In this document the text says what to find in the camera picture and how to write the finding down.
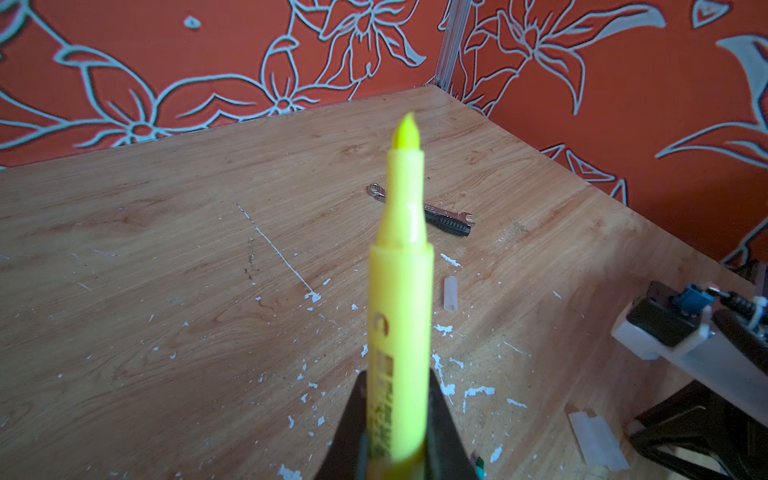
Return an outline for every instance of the wood grain tabletop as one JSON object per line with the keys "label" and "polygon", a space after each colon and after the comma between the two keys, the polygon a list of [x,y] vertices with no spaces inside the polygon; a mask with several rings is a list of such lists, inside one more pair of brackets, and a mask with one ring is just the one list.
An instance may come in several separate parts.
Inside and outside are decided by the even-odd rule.
{"label": "wood grain tabletop", "polygon": [[[312,478],[366,367],[366,186],[410,110],[425,200],[477,221],[428,226],[467,453],[490,478],[665,475],[622,428],[689,379],[611,326],[650,280],[750,285],[424,87],[0,172],[0,478]],[[584,464],[575,411],[629,472]]]}

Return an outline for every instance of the white flower outline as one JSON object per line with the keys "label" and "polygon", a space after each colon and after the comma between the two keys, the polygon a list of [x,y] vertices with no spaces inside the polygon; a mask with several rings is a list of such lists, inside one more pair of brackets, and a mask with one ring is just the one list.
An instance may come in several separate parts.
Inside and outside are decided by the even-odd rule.
{"label": "white flower outline", "polygon": [[713,2],[712,0],[694,0],[690,7],[690,23],[694,29],[703,27],[728,12],[730,12],[730,5],[726,3]]}
{"label": "white flower outline", "polygon": [[597,169],[594,165],[577,157],[570,148],[565,146],[565,144],[557,144],[554,147],[545,148],[541,152],[552,160],[555,160],[563,151],[565,152],[568,166],[571,168],[571,172],[574,175],[578,175],[582,180],[585,180],[590,184],[616,182],[608,195],[623,203],[625,207],[629,206],[627,198],[629,195],[627,191],[627,179],[622,178],[621,180],[618,180],[616,175],[607,174]]}
{"label": "white flower outline", "polygon": [[[339,76],[344,71],[347,71],[349,84],[354,86],[354,90],[349,96],[350,100],[357,92],[360,84],[367,78],[372,78],[379,70],[382,61],[379,42],[383,42],[391,57],[400,60],[410,68],[418,67],[426,59],[425,56],[413,49],[402,30],[402,26],[411,19],[419,6],[420,0],[413,3],[413,7],[404,18],[396,20],[388,20],[387,17],[402,16],[409,0],[333,0],[329,7],[320,6],[316,2],[312,6],[304,5],[298,0],[290,0],[290,2],[296,9],[297,17],[317,33],[320,41],[331,42],[325,68],[315,83],[330,86],[339,80]],[[340,17],[334,15],[336,11],[344,8],[352,12]],[[318,12],[325,15],[322,25],[316,25],[306,17],[306,14]],[[359,27],[360,22],[367,17],[369,17],[367,27],[361,29]],[[347,35],[349,37],[341,57],[341,65],[335,72],[329,73],[334,60],[333,53],[336,49],[336,43],[345,40]],[[360,54],[360,50],[363,48],[367,49],[368,55],[373,55],[375,52],[376,64],[374,65],[371,61],[366,62],[364,73],[359,74],[355,70],[355,50]]]}
{"label": "white flower outline", "polygon": [[[728,155],[755,167],[768,168],[768,151],[764,147],[768,145],[768,122],[761,104],[768,88],[768,60],[762,53],[762,51],[768,51],[768,38],[758,35],[739,35],[719,40],[716,45],[725,48],[739,60],[750,87],[751,108],[756,123],[727,121],[712,125],[665,147],[656,154],[656,158],[680,151],[705,150]],[[734,137],[733,140],[726,141],[722,145],[707,144],[709,134],[713,132],[719,134],[721,133],[719,131],[724,129],[730,131],[729,133]],[[744,140],[745,138],[752,138],[755,141]]]}
{"label": "white flower outline", "polygon": [[[568,7],[551,24],[551,27],[549,25],[554,12],[550,12],[541,25],[539,25],[538,18],[531,18],[531,10],[535,5],[535,0],[525,0],[525,14],[522,22],[519,22],[512,13],[513,0],[510,0],[507,10],[499,9],[494,15],[482,20],[478,20],[478,5],[475,5],[475,27],[470,32],[462,49],[462,53],[465,55],[474,52],[474,75],[472,76],[472,85],[469,87],[470,75],[464,65],[463,55],[459,55],[459,64],[465,75],[465,85],[460,100],[488,117],[493,112],[495,105],[504,96],[511,82],[520,76],[523,67],[530,60],[536,60],[545,70],[560,78],[568,86],[574,102],[573,115],[576,115],[584,96],[586,78],[586,65],[578,53],[580,49],[631,28],[642,26],[664,28],[666,26],[664,17],[658,8],[652,5],[633,4],[605,12],[588,12],[578,20],[560,28],[560,24],[573,8],[575,2],[576,0],[571,0]],[[607,20],[607,23],[600,28],[595,28],[592,22],[600,20]],[[503,35],[505,32],[502,30],[503,28],[506,28],[506,32],[510,34],[517,45],[511,47],[503,45],[504,40],[508,39]],[[530,45],[527,39],[527,35],[531,32],[535,34],[533,45]],[[478,51],[486,46],[488,40],[496,40],[499,50],[511,55],[515,64],[500,68],[478,80],[476,78]],[[570,65],[569,68],[566,61],[573,62],[573,65]],[[574,72],[571,69],[574,66],[578,66],[578,71],[572,78],[571,75],[574,75]],[[478,87],[499,75],[508,75],[508,78],[495,98],[488,101],[484,94],[477,95]]]}
{"label": "white flower outline", "polygon": [[746,265],[746,263],[752,259],[750,243],[766,230],[768,230],[768,217],[763,218],[762,222],[758,223],[749,233],[744,235],[737,247],[728,253],[720,263],[729,268],[732,266],[739,267]]}
{"label": "white flower outline", "polygon": [[[354,1],[359,5],[366,3],[358,2],[357,0],[350,1]],[[6,101],[9,104],[17,108],[21,108],[22,110],[25,110],[39,118],[36,123],[0,119],[0,125],[18,127],[26,130],[24,133],[12,138],[9,141],[0,142],[0,151],[28,144],[29,142],[36,141],[37,139],[45,137],[49,134],[53,134],[58,131],[65,131],[69,128],[81,125],[104,125],[105,129],[98,131],[96,135],[93,136],[93,138],[90,140],[75,144],[73,147],[86,148],[94,147],[97,145],[101,146],[101,142],[109,136],[117,137],[115,141],[111,142],[112,147],[117,147],[125,144],[153,141],[160,137],[209,128],[219,118],[229,118],[230,120],[234,121],[246,121],[267,115],[286,114],[293,111],[303,110],[306,108],[306,106],[320,102],[320,99],[310,98],[310,96],[312,93],[319,93],[319,91],[323,89],[328,91],[341,91],[353,88],[352,94],[349,96],[349,99],[351,99],[357,92],[357,89],[359,88],[362,81],[366,78],[371,78],[376,73],[376,71],[370,71],[370,75],[366,75],[364,78],[357,78],[355,81],[348,84],[330,84],[329,81],[321,82],[318,78],[317,81],[314,81],[311,84],[300,86],[299,71],[296,66],[296,62],[293,59],[293,50],[298,48],[300,45],[299,41],[293,37],[295,21],[298,18],[301,22],[319,34],[322,30],[319,30],[315,25],[312,25],[312,23],[309,22],[304,15],[304,12],[325,12],[327,15],[329,15],[333,5],[331,7],[320,7],[317,1],[315,1],[313,6],[306,7],[305,5],[300,4],[298,0],[288,0],[289,6],[291,7],[291,13],[290,24],[288,26],[287,33],[285,35],[279,36],[267,49],[265,55],[262,58],[259,81],[253,80],[252,78],[240,74],[215,74],[201,77],[183,78],[179,81],[175,81],[173,84],[167,86],[162,92],[155,95],[151,87],[141,78],[140,75],[133,72],[128,66],[122,64],[116,58],[96,50],[95,48],[70,44],[46,21],[44,21],[29,5],[29,3],[29,0],[0,0],[0,13],[5,14],[11,11],[11,9],[16,8],[16,10],[11,13],[11,15],[13,15],[11,20],[7,22],[5,28],[0,31],[0,45],[19,34],[25,25],[29,23],[27,20],[30,20],[32,23],[36,24],[40,29],[43,30],[45,34],[47,34],[61,46],[58,52],[54,55],[53,60],[60,65],[77,68],[81,72],[84,92],[88,98],[88,103],[94,109],[94,112],[97,114],[97,116],[94,118],[82,119],[61,118],[39,108],[25,104],[24,102],[13,98],[10,94],[0,88],[0,100]],[[399,58],[402,60],[409,67],[418,66],[423,63],[425,57],[415,53],[405,38],[405,34],[402,33],[402,29],[400,28],[411,18],[413,12],[419,4],[419,0],[416,0],[415,4],[413,5],[413,9],[410,11],[407,18],[404,20],[398,20],[397,22],[387,22],[385,19],[383,19],[383,17],[386,15],[396,15],[399,13],[402,8],[398,9],[397,6],[399,4],[405,4],[406,0],[383,0],[380,2],[377,0],[376,3],[374,3],[372,0],[369,0],[367,3],[371,4],[369,13],[372,15],[372,19],[376,17],[376,24],[378,25],[374,35],[381,35],[384,37],[384,41],[390,51],[390,54],[394,58]],[[392,28],[394,31],[401,34],[402,45],[399,45],[396,40],[387,38],[383,33],[384,27]],[[333,54],[333,44],[343,35],[344,33],[339,33],[339,31],[337,31],[333,37],[331,52],[329,53],[328,62],[326,64],[326,70],[327,65],[330,64],[330,59]],[[399,47],[404,49],[405,56],[402,56],[400,53],[398,53],[396,49]],[[88,57],[88,59],[81,60],[76,58],[77,55],[73,54],[83,54]],[[288,76],[283,79],[285,82],[284,88],[282,88],[282,90],[277,87],[274,73],[266,70],[268,61],[278,55],[287,56],[291,69],[290,74],[288,74]],[[128,93],[133,98],[135,103],[135,112],[125,111],[120,109],[115,103],[111,101],[103,101],[103,99],[100,98],[100,95],[94,90],[93,82],[91,79],[92,73],[95,71],[95,69],[99,68],[117,69],[121,71],[121,74],[127,75],[130,78],[130,82],[136,85],[135,90],[130,88],[128,89]],[[159,111],[161,108],[163,108],[163,102],[167,100],[172,94],[176,94],[186,85],[220,80],[237,81],[239,84],[245,86],[247,91],[251,91],[253,93],[251,96],[259,99],[266,98],[270,104],[265,105],[264,108],[258,109],[258,111],[255,113],[236,114],[233,113],[229,108],[254,106],[258,105],[258,102],[254,101],[253,98],[234,100],[214,92],[198,106],[191,108],[189,111],[175,115],[176,119],[181,119],[191,115],[199,114],[201,111],[205,110],[213,102],[216,101],[217,105],[219,105],[219,108],[217,108],[216,111],[212,113],[212,115],[200,121],[199,123],[191,126],[158,124],[158,119],[160,118]]]}

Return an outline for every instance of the white paint splatter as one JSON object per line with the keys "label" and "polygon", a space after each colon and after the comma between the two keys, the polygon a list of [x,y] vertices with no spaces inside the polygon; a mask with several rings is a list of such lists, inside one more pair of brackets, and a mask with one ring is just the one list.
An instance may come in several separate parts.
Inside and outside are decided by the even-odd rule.
{"label": "white paint splatter", "polygon": [[119,257],[119,255],[117,255],[116,253],[107,253],[107,252],[102,252],[101,250],[94,250],[94,249],[92,249],[92,248],[89,248],[89,250],[90,250],[91,252],[101,253],[102,255],[107,255],[107,256],[109,256],[109,257]]}
{"label": "white paint splatter", "polygon": [[524,408],[524,409],[526,409],[526,408],[528,407],[527,405],[523,405],[522,403],[520,403],[520,402],[516,402],[516,401],[515,401],[515,400],[513,400],[513,399],[507,399],[507,403],[508,403],[509,405],[516,405],[516,406],[518,406],[518,407],[522,407],[522,408]]}
{"label": "white paint splatter", "polygon": [[499,445],[496,450],[491,454],[491,463],[495,463],[498,457],[502,456],[502,446]]}
{"label": "white paint splatter", "polygon": [[515,348],[514,346],[512,346],[512,345],[510,345],[510,344],[508,344],[508,343],[506,343],[506,342],[504,342],[504,344],[505,344],[506,346],[508,346],[509,348],[513,349],[514,351],[516,351],[516,352],[520,352],[520,353],[522,353],[523,355],[525,355],[525,354],[523,353],[523,351],[522,351],[522,350],[518,350],[517,348]]}
{"label": "white paint splatter", "polygon": [[496,393],[496,389],[492,386],[482,386],[477,389],[469,389],[464,391],[464,413],[467,412],[467,397],[469,396],[476,396],[478,393],[484,393],[486,395],[494,395]]}
{"label": "white paint splatter", "polygon": [[440,375],[440,379],[442,380],[442,365],[440,365],[440,355],[433,353],[432,359],[435,360],[435,370],[437,370],[437,373]]}
{"label": "white paint splatter", "polygon": [[440,256],[441,256],[441,257],[442,257],[442,258],[443,258],[443,259],[444,259],[446,262],[450,263],[450,264],[451,264],[451,265],[453,265],[453,266],[462,266],[462,265],[461,265],[459,262],[457,262],[456,260],[453,260],[451,257],[449,257],[448,255],[445,255],[444,253],[440,253]]}
{"label": "white paint splatter", "polygon": [[438,332],[442,332],[442,335],[443,335],[443,336],[446,336],[446,335],[448,335],[450,332],[452,332],[452,331],[453,331],[453,325],[442,326],[442,325],[440,325],[440,324],[438,323],[438,324],[437,324],[437,326],[435,327],[435,330],[437,330]]}
{"label": "white paint splatter", "polygon": [[285,465],[280,466],[280,471],[277,472],[278,475],[283,476],[283,480],[303,480],[301,478],[301,472],[296,470],[295,472],[291,472],[288,468],[286,468]]}
{"label": "white paint splatter", "polygon": [[456,385],[446,385],[443,382],[442,379],[442,369],[443,365],[440,364],[440,355],[437,353],[432,354],[432,359],[435,360],[435,370],[440,375],[440,391],[442,391],[442,394],[448,397],[448,401],[450,401],[451,405],[453,405],[453,400],[451,399],[451,396],[456,394]]}
{"label": "white paint splatter", "polygon": [[202,24],[200,23],[200,20],[196,19],[192,15],[188,15],[184,19],[184,26],[189,28],[190,30],[197,30],[198,28],[200,28],[201,25]]}
{"label": "white paint splatter", "polygon": [[309,285],[307,282],[305,282],[305,281],[304,281],[304,279],[301,277],[301,275],[299,275],[299,272],[297,272],[297,271],[296,271],[296,270],[295,270],[295,269],[294,269],[294,268],[293,268],[293,267],[290,265],[290,263],[288,263],[288,260],[286,260],[286,257],[283,257],[283,254],[282,254],[282,253],[281,253],[281,252],[280,252],[280,251],[277,249],[277,247],[275,247],[275,244],[274,244],[274,243],[272,243],[272,240],[270,240],[269,238],[267,238],[267,237],[266,237],[266,235],[264,235],[264,233],[262,233],[262,231],[261,231],[261,230],[259,230],[259,227],[256,225],[256,222],[254,222],[253,220],[251,220],[250,216],[249,216],[247,213],[245,213],[245,210],[243,210],[243,208],[242,208],[240,205],[238,205],[238,204],[237,204],[237,202],[235,202],[235,205],[237,205],[237,208],[239,208],[239,209],[240,209],[240,211],[241,211],[241,212],[243,212],[243,215],[245,215],[245,217],[246,217],[248,220],[250,220],[251,224],[253,225],[253,228],[254,228],[254,230],[255,230],[256,232],[258,232],[258,233],[259,233],[259,235],[261,235],[262,237],[264,237],[264,239],[266,240],[266,242],[267,242],[267,243],[268,243],[268,244],[269,244],[269,245],[270,245],[270,246],[271,246],[271,247],[272,247],[272,248],[273,248],[273,249],[274,249],[274,250],[277,252],[277,254],[278,254],[278,255],[280,255],[280,258],[282,258],[282,259],[283,259],[283,262],[284,262],[284,263],[285,263],[285,264],[288,266],[288,268],[290,268],[290,270],[291,270],[291,271],[292,271],[292,272],[293,272],[293,273],[294,273],[294,274],[295,274],[295,275],[296,275],[296,276],[299,278],[299,280],[301,280],[301,283],[303,283],[303,284],[304,284],[304,286],[305,286],[306,288],[310,289],[310,292],[309,292],[308,294],[306,294],[306,295],[304,296],[304,298],[306,299],[306,298],[309,298],[309,297],[311,296],[311,297],[312,297],[312,303],[317,303],[317,301],[318,301],[318,300],[320,300],[320,298],[322,298],[322,296],[321,296],[319,293],[317,293],[317,292],[315,292],[314,290],[312,290],[312,287],[311,287],[311,286],[310,286],[310,285]]}

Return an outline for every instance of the small plastic tube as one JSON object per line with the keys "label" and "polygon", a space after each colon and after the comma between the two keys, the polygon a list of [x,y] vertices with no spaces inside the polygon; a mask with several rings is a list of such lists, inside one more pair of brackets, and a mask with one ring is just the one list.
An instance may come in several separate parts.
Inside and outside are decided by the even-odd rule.
{"label": "small plastic tube", "polygon": [[443,282],[442,308],[449,312],[458,311],[458,280],[455,276],[449,276]]}

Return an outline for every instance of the highlighter tip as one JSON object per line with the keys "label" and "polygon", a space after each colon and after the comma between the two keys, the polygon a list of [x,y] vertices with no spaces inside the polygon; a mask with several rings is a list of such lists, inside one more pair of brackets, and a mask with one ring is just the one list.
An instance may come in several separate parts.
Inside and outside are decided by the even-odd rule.
{"label": "highlighter tip", "polygon": [[396,150],[421,150],[419,128],[413,118],[413,112],[409,112],[400,122],[392,138],[392,149]]}

